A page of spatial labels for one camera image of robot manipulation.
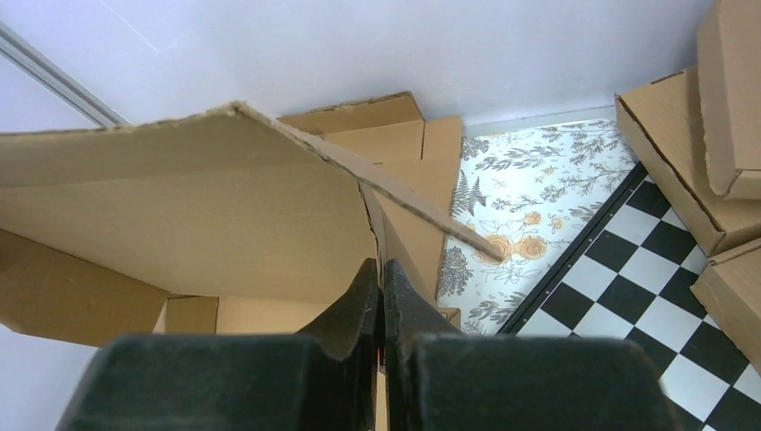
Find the cardboard flap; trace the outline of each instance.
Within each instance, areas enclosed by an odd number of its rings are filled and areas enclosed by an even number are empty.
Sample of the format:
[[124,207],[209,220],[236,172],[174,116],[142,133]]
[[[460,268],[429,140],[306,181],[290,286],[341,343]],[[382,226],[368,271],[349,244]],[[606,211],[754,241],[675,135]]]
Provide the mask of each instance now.
[[378,128],[408,121],[422,121],[411,92],[350,101],[304,114],[286,115],[279,120],[313,135],[345,132],[360,128]]
[[315,153],[325,162],[349,173],[360,183],[370,186],[382,196],[402,206],[429,224],[436,226],[442,232],[463,241],[478,251],[492,256],[494,259],[500,261],[504,259],[502,252],[494,244],[487,242],[486,239],[468,229],[465,225],[454,221],[434,203],[420,196],[407,184],[395,179],[382,168],[369,163],[357,154],[340,146],[330,144],[317,136],[276,122],[273,122],[272,125],[291,137],[297,144]]
[[455,158],[459,161],[461,150],[462,120],[459,117],[443,117],[425,122],[423,160]]
[[409,121],[380,128],[328,133],[323,138],[373,163],[418,161],[423,152],[423,130],[423,121]]
[[[728,248],[758,237],[761,232],[758,218],[761,202],[724,199],[716,195],[708,184],[697,68],[685,69],[653,84],[621,94],[617,101],[627,116],[636,121],[652,143],[652,149],[701,207],[704,212],[702,216],[711,217],[718,231],[727,232],[728,236],[738,235],[737,238],[728,237]],[[659,165],[660,162],[651,165],[646,163],[645,167],[651,174],[654,171],[665,171]],[[666,183],[659,180],[656,182],[662,188]],[[693,227],[691,231],[699,233]]]
[[0,136],[0,228],[172,293],[330,303],[374,254],[357,181],[499,256],[362,157],[242,103]]
[[761,134],[761,123],[758,121],[761,87],[750,84],[758,79],[761,72],[761,57],[758,55],[761,51],[759,16],[759,2],[717,0],[697,37],[698,48],[702,44],[715,48],[713,56],[721,62],[719,65],[711,64],[707,70],[703,70],[701,63],[700,77],[703,79],[706,75],[711,76],[709,84],[722,87],[715,95],[723,97],[711,98],[710,102],[726,104],[730,133],[723,137],[730,138],[731,145],[727,145],[727,142],[717,144],[734,149],[733,162],[738,169],[758,169],[761,166],[761,144],[757,138]]
[[0,230],[0,323],[88,346],[151,333],[169,294]]

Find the cardboard sheet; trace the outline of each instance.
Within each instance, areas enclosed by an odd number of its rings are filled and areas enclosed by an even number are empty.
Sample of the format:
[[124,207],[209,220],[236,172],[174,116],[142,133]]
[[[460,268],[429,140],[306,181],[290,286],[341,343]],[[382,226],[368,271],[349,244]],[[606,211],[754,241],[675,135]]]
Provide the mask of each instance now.
[[715,256],[692,291],[761,372],[761,240]]
[[152,332],[169,295],[0,230],[0,323],[16,332],[102,346]]
[[708,185],[695,68],[621,94],[616,107],[626,141],[707,255],[761,237],[761,202]]
[[[403,92],[280,120],[367,158],[449,211],[460,163],[459,118],[424,121],[415,99]],[[445,235],[390,199],[379,196],[379,201],[421,276],[415,288],[435,303]]]
[[761,3],[716,0],[697,33],[708,178],[726,198],[761,199]]
[[494,253],[381,168],[239,103],[0,136],[0,172],[0,227],[177,294],[332,302],[374,256],[357,181]]

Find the white tile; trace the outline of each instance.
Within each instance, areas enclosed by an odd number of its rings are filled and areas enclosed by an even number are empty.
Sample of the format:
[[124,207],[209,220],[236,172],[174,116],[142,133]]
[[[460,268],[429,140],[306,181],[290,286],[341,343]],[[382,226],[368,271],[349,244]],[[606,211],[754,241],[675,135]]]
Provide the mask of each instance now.
[[748,367],[735,382],[735,388],[761,404],[761,375],[758,375],[758,371],[753,365],[748,364]]
[[529,321],[518,331],[518,336],[568,337],[571,330],[546,312],[536,310]]
[[706,420],[730,387],[722,379],[682,355],[677,355],[660,378],[663,391],[682,409]]
[[716,321],[713,319],[713,317],[709,316],[708,314],[705,315],[705,318],[703,319],[704,322],[708,323],[709,325],[713,326],[717,330],[720,330],[719,324],[716,323]]
[[685,231],[687,230],[687,227],[684,223],[682,223],[682,219],[679,218],[677,212],[674,211],[674,208],[669,208],[669,211],[666,211],[666,214],[663,215],[662,220],[668,224],[678,227],[679,229],[684,229]]
[[605,230],[637,245],[642,245],[657,224],[658,219],[652,215],[624,205],[606,224]]
[[597,301],[613,278],[616,278],[615,271],[593,259],[581,256],[565,274],[563,282],[592,301]]
[[618,317],[613,312],[595,303],[573,329],[582,337],[612,337],[624,339],[634,325]]
[[635,326],[678,352],[692,337],[700,322],[693,314],[658,296]]
[[705,257],[703,251],[700,250],[700,247],[696,245],[694,249],[690,251],[690,254],[687,255],[685,261],[682,262],[682,267],[696,274],[703,274],[703,270],[707,264],[708,258]]
[[619,274],[657,295],[671,280],[677,269],[679,265],[676,263],[652,251],[639,248],[621,268]]

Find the orange flower pattern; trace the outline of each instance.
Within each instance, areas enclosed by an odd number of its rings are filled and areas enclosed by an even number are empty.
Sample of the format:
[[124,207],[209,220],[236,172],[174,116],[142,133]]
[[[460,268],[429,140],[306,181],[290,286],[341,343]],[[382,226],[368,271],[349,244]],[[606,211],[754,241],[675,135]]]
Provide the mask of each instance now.
[[520,238],[514,249],[524,259],[541,259],[547,253],[547,241],[538,235],[526,235]]
[[497,265],[501,265],[506,260],[510,259],[513,253],[513,248],[512,248],[513,245],[512,245],[512,241],[510,241],[509,238],[506,238],[502,235],[488,235],[484,239],[490,244],[494,244],[497,247],[499,247],[500,251],[502,252],[503,261],[492,259],[491,256],[485,253],[482,253],[481,251],[476,253],[476,260],[486,265],[497,266]]
[[448,239],[439,304],[462,310],[464,331],[494,334],[636,159],[607,119],[469,136],[461,159],[451,214],[505,259]]
[[542,215],[538,211],[531,211],[523,217],[525,224],[539,224],[542,221]]

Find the checkered tile floor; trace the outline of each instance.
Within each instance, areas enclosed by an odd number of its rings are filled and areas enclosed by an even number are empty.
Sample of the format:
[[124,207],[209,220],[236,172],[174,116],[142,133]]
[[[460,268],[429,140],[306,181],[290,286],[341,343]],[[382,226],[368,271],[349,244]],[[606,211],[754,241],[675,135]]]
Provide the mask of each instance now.
[[513,331],[630,339],[660,372],[685,431],[761,429],[761,377],[689,290],[705,263],[647,179]]

